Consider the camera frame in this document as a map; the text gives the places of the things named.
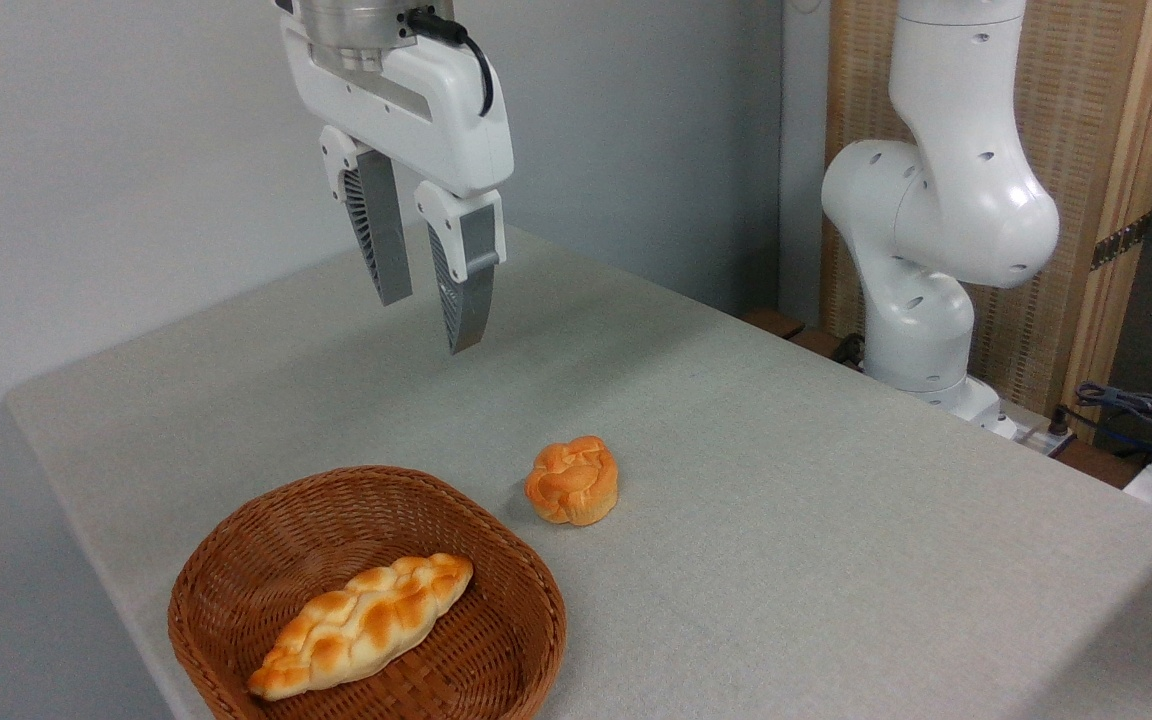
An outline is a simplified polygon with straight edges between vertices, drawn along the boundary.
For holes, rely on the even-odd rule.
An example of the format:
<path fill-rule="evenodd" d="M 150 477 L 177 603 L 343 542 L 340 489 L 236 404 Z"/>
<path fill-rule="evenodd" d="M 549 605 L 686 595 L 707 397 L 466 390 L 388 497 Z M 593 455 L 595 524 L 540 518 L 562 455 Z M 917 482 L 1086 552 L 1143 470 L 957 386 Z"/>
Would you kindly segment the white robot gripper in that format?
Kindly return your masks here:
<path fill-rule="evenodd" d="M 415 199 L 449 350 L 480 342 L 507 259 L 493 188 L 515 169 L 495 70 L 461 46 L 465 29 L 448 10 L 285 10 L 282 37 L 306 109 L 329 124 L 319 138 L 326 182 L 381 305 L 412 293 L 393 159 L 426 179 Z"/>

